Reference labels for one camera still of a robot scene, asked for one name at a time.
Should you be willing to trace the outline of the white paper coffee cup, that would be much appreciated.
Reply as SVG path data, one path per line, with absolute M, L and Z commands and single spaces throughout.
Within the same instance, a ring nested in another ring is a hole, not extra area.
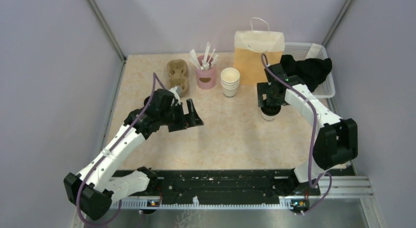
M 261 117 L 265 120 L 265 121 L 267 121 L 267 122 L 271 122 L 271 121 L 274 121 L 275 119 L 276 119 L 276 117 L 277 117 L 277 114 L 276 115 L 267 115 L 267 114 L 265 114 L 265 113 L 261 113 Z

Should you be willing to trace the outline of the black plastic cup lid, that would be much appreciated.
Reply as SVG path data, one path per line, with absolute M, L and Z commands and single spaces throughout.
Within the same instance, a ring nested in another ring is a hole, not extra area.
M 281 111 L 281 106 L 264 106 L 261 107 L 261 112 L 266 116 L 276 116 Z

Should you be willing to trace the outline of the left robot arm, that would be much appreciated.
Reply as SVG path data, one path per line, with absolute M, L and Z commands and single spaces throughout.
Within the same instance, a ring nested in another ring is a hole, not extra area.
M 68 200 L 76 206 L 82 219 L 102 218 L 115 202 L 137 193 L 152 195 L 157 190 L 156 174 L 141 167 L 130 174 L 113 179 L 127 157 L 162 126 L 169 132 L 203 126 L 192 99 L 186 100 L 183 111 L 177 88 L 157 89 L 145 105 L 131 111 L 110 143 L 78 173 L 68 173 L 63 183 Z

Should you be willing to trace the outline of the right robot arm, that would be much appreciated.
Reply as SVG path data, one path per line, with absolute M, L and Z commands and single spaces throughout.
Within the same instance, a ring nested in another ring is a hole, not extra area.
M 290 105 L 312 126 L 308 160 L 293 169 L 287 187 L 302 194 L 336 165 L 358 156 L 358 126 L 329 110 L 298 76 L 288 76 L 281 64 L 265 65 L 266 82 L 257 84 L 258 105 L 266 121 L 272 121 L 282 106 Z

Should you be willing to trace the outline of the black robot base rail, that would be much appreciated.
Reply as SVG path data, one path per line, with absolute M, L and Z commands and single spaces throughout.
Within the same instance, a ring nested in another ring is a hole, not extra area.
M 163 205 L 278 204 L 286 196 L 319 196 L 318 188 L 298 183 L 293 170 L 154 170 L 147 189 L 138 197 L 157 197 Z

